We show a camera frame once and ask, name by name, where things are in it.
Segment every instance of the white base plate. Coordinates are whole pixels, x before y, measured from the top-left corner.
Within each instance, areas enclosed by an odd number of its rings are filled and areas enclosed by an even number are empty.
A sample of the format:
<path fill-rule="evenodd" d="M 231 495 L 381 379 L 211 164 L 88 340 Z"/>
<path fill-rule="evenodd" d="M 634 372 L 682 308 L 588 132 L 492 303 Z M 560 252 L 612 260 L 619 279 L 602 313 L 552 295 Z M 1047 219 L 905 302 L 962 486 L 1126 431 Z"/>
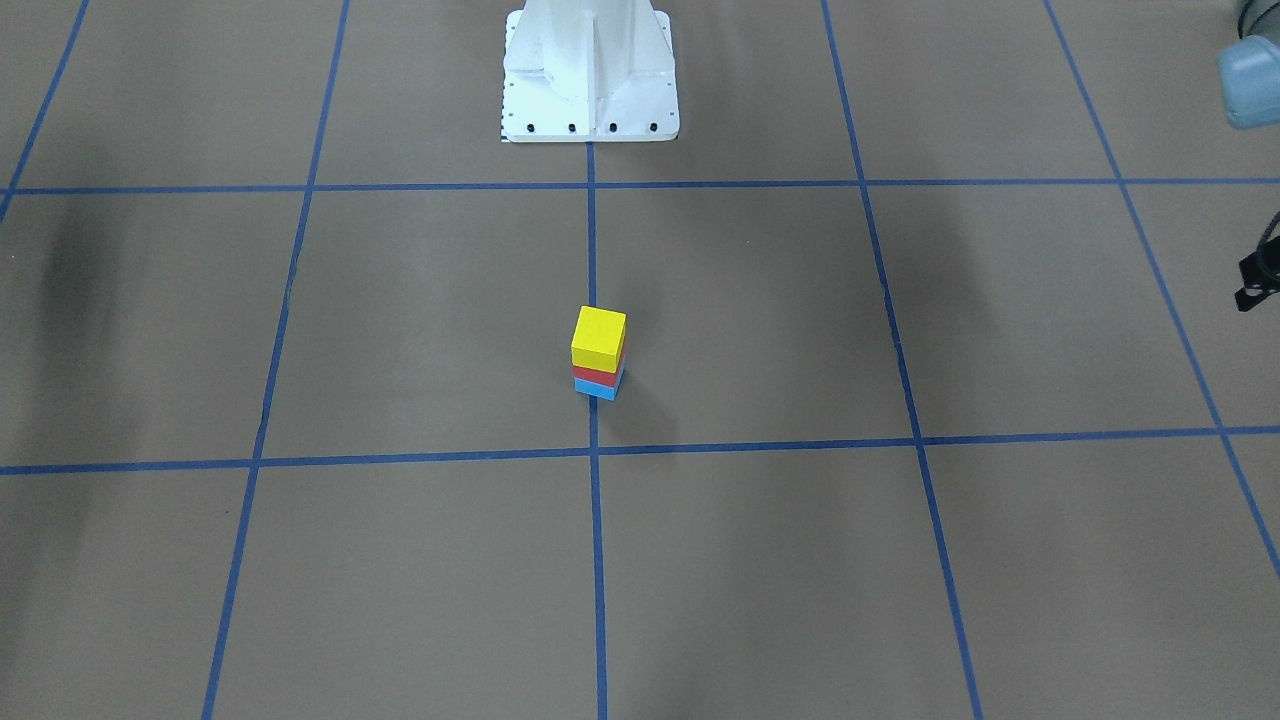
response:
<path fill-rule="evenodd" d="M 507 42 L 524 10 L 507 15 Z M 671 17 L 654 10 L 667 46 Z M 636 77 L 600 100 L 599 127 L 589 127 L 586 100 L 571 100 L 545 81 L 507 74 L 502 92 L 503 142 L 655 142 L 680 135 L 675 76 Z"/>

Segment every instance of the white mounting bracket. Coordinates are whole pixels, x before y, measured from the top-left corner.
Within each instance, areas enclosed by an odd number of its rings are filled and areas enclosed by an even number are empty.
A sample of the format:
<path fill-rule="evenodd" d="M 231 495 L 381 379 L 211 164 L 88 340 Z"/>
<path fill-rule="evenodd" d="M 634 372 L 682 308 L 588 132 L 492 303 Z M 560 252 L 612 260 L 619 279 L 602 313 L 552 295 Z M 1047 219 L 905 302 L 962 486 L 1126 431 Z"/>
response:
<path fill-rule="evenodd" d="M 507 17 L 503 69 L 503 141 L 680 133 L 671 18 L 649 0 L 527 0 Z"/>

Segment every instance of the yellow block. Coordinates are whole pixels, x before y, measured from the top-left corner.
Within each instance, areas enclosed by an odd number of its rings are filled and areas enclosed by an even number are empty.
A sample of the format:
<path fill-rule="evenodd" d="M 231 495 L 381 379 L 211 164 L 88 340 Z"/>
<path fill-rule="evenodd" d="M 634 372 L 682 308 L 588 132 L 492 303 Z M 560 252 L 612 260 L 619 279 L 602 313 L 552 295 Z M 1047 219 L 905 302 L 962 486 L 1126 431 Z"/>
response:
<path fill-rule="evenodd" d="M 573 364 L 589 370 L 617 373 L 626 337 L 626 315 L 584 305 L 573 329 Z"/>

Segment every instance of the stack of blocks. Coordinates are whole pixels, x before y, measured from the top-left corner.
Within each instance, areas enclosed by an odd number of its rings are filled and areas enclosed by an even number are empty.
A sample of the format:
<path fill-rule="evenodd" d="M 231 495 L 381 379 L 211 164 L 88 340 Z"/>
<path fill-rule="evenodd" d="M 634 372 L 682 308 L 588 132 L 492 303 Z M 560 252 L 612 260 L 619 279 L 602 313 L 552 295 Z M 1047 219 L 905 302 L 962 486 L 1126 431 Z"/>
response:
<path fill-rule="evenodd" d="M 603 400 L 617 397 L 626 368 L 626 347 L 627 316 L 584 305 L 571 347 L 573 388 Z"/>

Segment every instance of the grid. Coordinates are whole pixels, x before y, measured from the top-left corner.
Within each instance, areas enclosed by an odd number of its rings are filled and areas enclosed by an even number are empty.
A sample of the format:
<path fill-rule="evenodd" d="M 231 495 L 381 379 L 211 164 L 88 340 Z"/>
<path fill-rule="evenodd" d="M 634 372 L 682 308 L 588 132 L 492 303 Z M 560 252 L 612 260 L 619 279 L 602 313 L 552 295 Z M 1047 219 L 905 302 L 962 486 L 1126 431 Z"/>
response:
<path fill-rule="evenodd" d="M 209 469 L 236 469 L 247 471 L 243 505 L 241 509 L 238 529 L 234 541 L 230 570 L 228 574 L 225 597 L 223 601 L 221 616 L 218 629 L 212 660 L 210 664 L 209 684 L 204 703 L 202 717 L 211 719 L 218 697 L 218 684 L 221 670 L 223 653 L 227 635 L 233 620 L 236 591 L 239 577 L 241 562 L 244 553 L 246 536 L 253 510 L 253 497 L 257 486 L 259 473 L 264 468 L 307 468 L 307 466 L 340 466 L 340 465 L 378 465 L 378 464 L 426 464 L 426 462 L 472 462 L 492 460 L 536 460 L 550 457 L 585 457 L 590 462 L 590 492 L 593 514 L 593 555 L 595 579 L 595 630 L 596 630 L 596 702 L 598 714 L 603 720 L 608 716 L 608 671 L 607 671 L 607 618 L 605 618 L 605 557 L 603 544 L 602 525 L 602 497 L 600 497 L 600 457 L 626 456 L 626 455 L 667 455 L 667 454 L 718 454 L 718 452 L 765 452 L 765 451 L 815 451 L 815 450 L 861 450 L 881 447 L 914 448 L 920 480 L 924 486 L 928 501 L 929 515 L 933 525 L 934 541 L 937 544 L 938 562 L 946 585 L 947 600 L 951 610 L 955 639 L 960 652 L 965 683 L 974 717 L 983 716 L 980 692 L 974 675 L 973 664 L 969 655 L 968 639 L 964 625 L 961 597 L 956 589 L 956 583 L 951 571 L 951 562 L 947 551 L 946 533 L 938 509 L 937 497 L 933 489 L 933 479 L 929 470 L 929 447 L 964 446 L 964 445 L 1009 445 L 1009 443 L 1065 443 L 1065 442 L 1097 442 L 1097 441 L 1125 441 L 1144 438 L 1219 438 L 1230 466 L 1239 483 L 1240 493 L 1252 515 L 1253 523 L 1266 552 L 1270 557 L 1272 570 L 1280 577 L 1280 555 L 1277 555 L 1275 541 L 1263 520 L 1253 491 L 1233 446 L 1233 438 L 1247 436 L 1280 436 L 1280 425 L 1226 425 L 1219 413 L 1217 404 L 1210 391 L 1208 382 L 1201 368 L 1196 350 L 1183 325 L 1181 315 L 1166 283 L 1160 263 L 1148 241 L 1143 220 L 1134 204 L 1129 188 L 1132 186 L 1211 186 L 1211 184 L 1280 184 L 1280 177 L 1236 177 L 1236 178 L 1161 178 L 1161 177 L 1126 177 L 1112 151 L 1107 132 L 1094 108 L 1093 100 L 1085 86 L 1084 78 L 1076 65 L 1069 38 L 1059 22 L 1052 0 L 1042 0 L 1044 12 L 1057 35 L 1062 50 L 1062 59 L 1070 68 L 1076 88 L 1080 94 L 1089 118 L 1097 133 L 1107 163 L 1111 168 L 1111 177 L 1097 178 L 963 178 L 963 179 L 872 179 L 867 177 L 863 167 L 863 155 L 859 145 L 856 128 L 856 97 L 850 97 L 845 82 L 842 65 L 840 61 L 840 47 L 832 24 L 828 0 L 819 0 L 826 23 L 827 38 L 829 42 L 831 59 L 835 68 L 835 88 L 840 94 L 844 119 L 849 133 L 849 151 L 854 160 L 856 177 L 829 178 L 829 179 L 800 179 L 800 181 L 687 181 L 687 182 L 602 182 L 596 179 L 595 149 L 590 143 L 585 147 L 586 181 L 585 182 L 512 182 L 512 183 L 317 183 L 320 159 L 324 150 L 325 129 L 329 118 L 329 108 L 333 100 L 334 86 L 340 72 L 342 47 L 346 35 L 347 18 L 349 15 L 351 0 L 342 1 L 342 10 L 338 19 L 337 35 L 333 44 L 333 53 L 328 68 L 328 81 L 324 100 L 317 120 L 314 147 L 311 152 L 307 179 L 301 184 L 229 184 L 229 186 L 140 186 L 140 187 L 22 187 L 20 181 L 26 165 L 31 158 L 45 117 L 58 92 L 59 82 L 72 58 L 77 38 L 83 24 L 86 12 L 91 0 L 82 0 L 76 14 L 74 23 L 69 31 L 65 47 L 58 61 L 58 67 L 49 83 L 47 92 L 40 105 L 31 132 L 27 137 L 22 155 L 14 168 L 8 186 L 0 197 L 0 222 L 4 220 L 10 202 L 19 196 L 41 195 L 186 195 L 186 193 L 301 193 L 302 208 L 297 222 L 297 231 L 293 240 L 293 249 L 289 260 L 289 269 L 283 287 L 283 300 L 279 310 L 279 319 L 275 332 L 275 341 L 271 348 L 270 365 L 266 387 L 262 393 L 261 420 L 255 436 L 253 451 L 250 457 L 229 460 L 198 460 L 174 459 L 166 461 L 146 462 L 90 462 L 90 464 L 63 464 L 63 465 L 12 465 L 0 466 L 0 475 L 51 475 L 76 473 L 138 473 L 163 470 L 209 470 Z M 1151 428 L 1140 430 L 1100 430 L 1100 432 L 1070 432 L 1070 433 L 1021 433 L 1021 434 L 983 434 L 983 436 L 927 436 L 922 432 L 920 420 L 916 411 L 915 398 L 909 372 L 909 359 L 904 348 L 897 315 L 895 313 L 893 295 L 890 287 L 888 273 L 884 268 L 884 259 L 881 250 L 879 233 L 877 231 L 876 211 L 870 196 L 870 190 L 876 187 L 911 187 L 911 186 L 1106 186 L 1115 187 L 1124 199 L 1129 217 L 1146 254 L 1152 279 L 1160 290 L 1161 297 L 1172 322 L 1178 337 L 1181 342 L 1187 361 L 1196 377 L 1197 384 L 1203 396 L 1204 405 L 1212 419 L 1211 427 L 1202 428 Z M 582 191 L 586 193 L 586 225 L 588 225 L 588 302 L 596 302 L 596 197 L 598 193 L 662 188 L 767 188 L 767 187 L 847 187 L 856 188 L 865 211 L 865 222 L 870 236 L 872 251 L 876 260 L 878 279 L 884 293 L 884 311 L 888 320 L 890 332 L 897 356 L 897 369 L 901 380 L 901 389 L 906 413 L 910 420 L 910 437 L 881 437 L 881 438 L 849 438 L 837 441 L 788 441 L 788 442 L 733 442 L 733 443 L 684 443 L 684 445 L 645 445 L 645 446 L 605 446 L 599 439 L 599 413 L 596 398 L 589 398 L 589 445 L 585 447 L 556 447 L 556 448 L 512 448 L 499 451 L 466 451 L 466 452 L 419 452 L 419 454 L 383 454 L 383 455 L 338 455 L 338 456 L 266 456 L 264 446 L 270 424 L 271 406 L 275 392 L 276 377 L 280 366 L 285 336 L 289 322 L 289 297 L 298 269 L 298 258 L 302 252 L 307 232 L 307 220 L 312 197 L 317 192 L 430 192 L 430 191 L 468 191 L 468 190 L 513 190 L 513 191 Z"/>

